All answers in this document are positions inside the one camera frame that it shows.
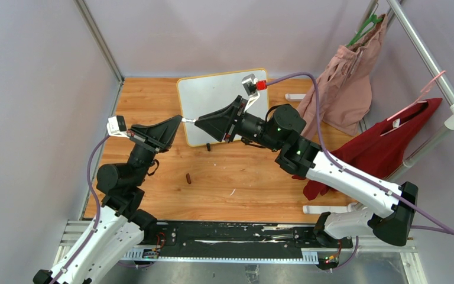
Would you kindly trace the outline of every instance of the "white board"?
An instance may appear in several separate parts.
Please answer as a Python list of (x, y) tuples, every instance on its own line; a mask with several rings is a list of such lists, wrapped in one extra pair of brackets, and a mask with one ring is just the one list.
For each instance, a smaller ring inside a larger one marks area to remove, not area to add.
[[(241, 84), (244, 77), (254, 74), (258, 80), (267, 80), (265, 69), (243, 70), (231, 73), (205, 75), (180, 79), (177, 90), (180, 99), (181, 114), (185, 118), (197, 119), (201, 115), (217, 111), (231, 104), (241, 95), (248, 99), (248, 94)], [(267, 90), (260, 92), (260, 97), (247, 112), (264, 118), (269, 110)], [(218, 143), (213, 137), (192, 123), (184, 123), (185, 135), (189, 146), (201, 146), (206, 143)]]

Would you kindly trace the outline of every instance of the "wooden table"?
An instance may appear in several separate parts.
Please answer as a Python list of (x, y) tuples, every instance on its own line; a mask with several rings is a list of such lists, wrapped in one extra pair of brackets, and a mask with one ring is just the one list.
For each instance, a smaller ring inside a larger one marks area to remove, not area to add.
[[(127, 79), (116, 114), (123, 115), (128, 125), (153, 125), (180, 114), (176, 83), (175, 78)], [(310, 84), (295, 79), (271, 86), (270, 105), (287, 103), (286, 93), (306, 93)], [(352, 138), (327, 124), (322, 129), (330, 150)], [(133, 145), (128, 139), (111, 137), (100, 164), (126, 162)], [(140, 208), (159, 220), (315, 222), (317, 215), (304, 215), (303, 205), (344, 206), (353, 201), (340, 192), (308, 201), (302, 194), (306, 181), (294, 180), (281, 170), (274, 162), (276, 156), (240, 141), (212, 145), (211, 152), (190, 147), (181, 126), (170, 151), (156, 155), (160, 167), (140, 187), (145, 191)], [(187, 183), (187, 173), (192, 184)], [(94, 214), (90, 196), (85, 217)]]

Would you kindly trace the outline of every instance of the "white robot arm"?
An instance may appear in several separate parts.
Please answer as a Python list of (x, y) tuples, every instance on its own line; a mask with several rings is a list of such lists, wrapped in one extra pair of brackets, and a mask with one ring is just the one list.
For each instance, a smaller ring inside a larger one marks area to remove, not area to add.
[[(314, 233), (323, 245), (351, 235), (375, 235), (395, 246), (406, 244), (414, 211), (391, 194), (395, 193), (415, 204), (417, 186), (409, 182), (400, 186), (379, 180), (336, 157), (327, 157), (321, 146), (300, 135), (306, 122), (289, 104), (272, 108), (275, 110), (270, 119), (267, 119), (269, 113), (265, 119), (247, 113), (246, 107), (253, 104), (251, 98), (258, 97), (260, 82), (251, 75), (242, 83), (248, 99), (238, 96), (225, 108), (199, 117), (194, 122), (195, 126), (218, 141), (231, 142), (236, 135), (240, 135), (246, 145), (279, 151), (275, 162), (287, 173), (329, 185), (367, 206), (362, 211), (322, 214)], [(330, 159), (342, 167), (330, 162)], [(385, 193), (365, 179), (381, 183), (389, 192)]]
[(133, 246), (153, 240), (157, 220), (138, 209), (145, 194), (138, 186), (159, 166), (155, 155), (171, 147), (181, 120), (177, 115), (156, 125), (133, 125), (127, 130), (123, 117), (109, 119), (109, 135), (129, 138), (135, 146), (126, 163), (98, 169), (96, 187), (105, 193), (98, 217), (61, 261), (51, 270), (37, 272), (34, 284), (98, 283)]

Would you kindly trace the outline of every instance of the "cable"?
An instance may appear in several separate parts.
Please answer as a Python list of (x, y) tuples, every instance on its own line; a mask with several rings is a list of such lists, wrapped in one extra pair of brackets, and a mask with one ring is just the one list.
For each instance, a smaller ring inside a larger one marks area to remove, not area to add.
[(162, 249), (164, 247), (164, 244), (166, 243), (166, 235), (163, 232), (159, 232), (159, 235), (163, 235), (163, 243), (161, 244), (161, 247), (159, 249)]
[(358, 249), (359, 249), (359, 236), (356, 236), (356, 244), (354, 245), (354, 250), (352, 251), (351, 256), (349, 256), (349, 258), (341, 265), (337, 266), (336, 268), (330, 269), (329, 272), (332, 273), (334, 270), (341, 269), (344, 266), (346, 266), (347, 264), (349, 264), (351, 262), (351, 260), (354, 258), (354, 256), (357, 254)]
[(96, 231), (96, 228), (98, 227), (98, 222), (100, 220), (100, 200), (98, 200), (98, 196), (96, 196), (96, 192), (95, 190), (93, 189), (93, 184), (91, 183), (91, 174), (90, 174), (90, 169), (91, 169), (91, 163), (93, 162), (93, 158), (95, 156), (95, 153), (96, 151), (98, 150), (98, 148), (105, 142), (107, 141), (107, 139), (109, 138), (110, 136), (107, 135), (105, 136), (102, 141), (98, 142), (98, 144), (95, 146), (95, 148), (93, 149), (93, 151), (91, 152), (91, 155), (89, 156), (89, 159), (87, 161), (87, 171), (86, 171), (86, 180), (87, 180), (87, 185), (89, 187), (89, 192), (91, 192), (91, 194), (93, 195), (93, 198), (95, 199), (95, 203), (96, 203), (96, 214), (95, 214), (95, 220), (94, 220), (94, 224), (93, 224), (93, 229), (89, 232), (89, 234), (87, 235), (87, 237), (85, 238), (85, 240), (83, 241), (83, 243), (79, 246), (79, 248), (77, 248), (77, 250), (72, 254), (72, 256), (70, 257), (70, 259), (65, 263), (65, 265), (60, 269), (60, 271), (58, 272), (58, 274), (56, 274), (56, 276), (50, 281), (49, 284), (54, 284), (56, 282), (56, 280), (58, 280), (58, 278), (60, 278), (60, 276), (63, 274), (63, 270), (67, 270), (69, 268), (69, 266), (74, 262), (74, 259), (76, 259), (76, 257), (81, 253), (81, 251), (84, 249), (84, 247), (86, 247), (87, 245), (87, 242), (89, 240), (91, 240), (91, 238), (93, 237), (93, 234), (95, 233)]
[(270, 82), (267, 82), (267, 86), (270, 86), (270, 85), (273, 85), (273, 84), (276, 84), (276, 83), (279, 83), (283, 80), (286, 80), (286, 79), (289, 79), (289, 78), (293, 78), (293, 77), (296, 77), (296, 76), (307, 76), (309, 77), (311, 80), (312, 80), (312, 84), (314, 84), (314, 91), (315, 91), (315, 95), (314, 97), (316, 98), (316, 123), (317, 123), (317, 135), (319, 137), (319, 143), (321, 144), (321, 148), (323, 149), (323, 153), (325, 154), (325, 156), (328, 158), (328, 160), (330, 160), (330, 162), (332, 162), (335, 166), (337, 166), (340, 170), (343, 170), (344, 172), (346, 173), (349, 173), (350, 175), (360, 179), (360, 180), (363, 180), (365, 182), (368, 182), (369, 184), (373, 185), (373, 186), (376, 186), (378, 187), (380, 190), (382, 190), (383, 192), (387, 193), (387, 194), (392, 194), (392, 196), (394, 196), (396, 199), (398, 199), (399, 201), (401, 201), (402, 203), (408, 205), (411, 209), (417, 211), (418, 213), (420, 213), (422, 216), (426, 217), (427, 219), (429, 219), (431, 222), (433, 222), (434, 224), (438, 225), (439, 227), (442, 228), (439, 229), (439, 228), (433, 228), (433, 227), (427, 227), (427, 226), (412, 226), (412, 228), (415, 228), (415, 229), (420, 229), (420, 230), (429, 230), (429, 231), (437, 231), (437, 232), (443, 232), (443, 233), (446, 233), (446, 234), (450, 234), (450, 235), (454, 235), (454, 229), (448, 227), (447, 225), (444, 225), (441, 221), (439, 221), (438, 219), (436, 219), (435, 217), (429, 215), (429, 213), (427, 213), (426, 211), (424, 211), (423, 209), (419, 208), (417, 205), (415, 204), (412, 204), (410, 201), (406, 200), (405, 198), (403, 198), (402, 196), (400, 195), (397, 195), (396, 193), (394, 192), (391, 192), (388, 188), (386, 188), (385, 186), (382, 186), (380, 185), (379, 183), (377, 182), (374, 182), (373, 180), (371, 179), (368, 179), (358, 173), (355, 173), (347, 168), (344, 168), (341, 164), (339, 164), (331, 155), (330, 155), (330, 152), (328, 151), (328, 149), (326, 149), (325, 147), (325, 143), (323, 141), (323, 135), (321, 133), (321, 118), (320, 118), (320, 114), (319, 114), (319, 107), (320, 107), (320, 104), (319, 104), (319, 88), (317, 86), (317, 82), (316, 82), (316, 78), (314, 78), (314, 76), (309, 73), (309, 72), (297, 72), (297, 73), (293, 73), (293, 74), (289, 74), (289, 75), (286, 75), (284, 77), (281, 77), (279, 79), (276, 79), (276, 80), (273, 80), (273, 81), (270, 81)]

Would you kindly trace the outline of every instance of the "gray wall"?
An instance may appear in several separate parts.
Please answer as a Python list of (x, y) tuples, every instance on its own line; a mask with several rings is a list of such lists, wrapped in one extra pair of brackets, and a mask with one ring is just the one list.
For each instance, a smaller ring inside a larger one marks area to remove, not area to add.
[(321, 72), (354, 36), (368, 2), (87, 0), (126, 76)]
[(0, 283), (51, 267), (117, 87), (73, 1), (0, 1)]
[[(406, 0), (404, 5), (414, 26), (430, 46), (454, 86), (454, 1)], [(413, 102), (431, 79), (410, 40), (396, 21), (387, 33), (385, 46), (372, 74), (374, 99), (367, 119), (370, 125)], [(441, 97), (437, 88), (429, 97)], [(411, 143), (411, 153), (449, 117), (443, 103)], [(409, 180), (420, 188), (419, 205), (454, 228), (454, 133), (415, 165), (399, 181)], [(417, 216), (414, 224), (431, 225)], [(429, 283), (454, 283), (454, 237), (413, 231)]]

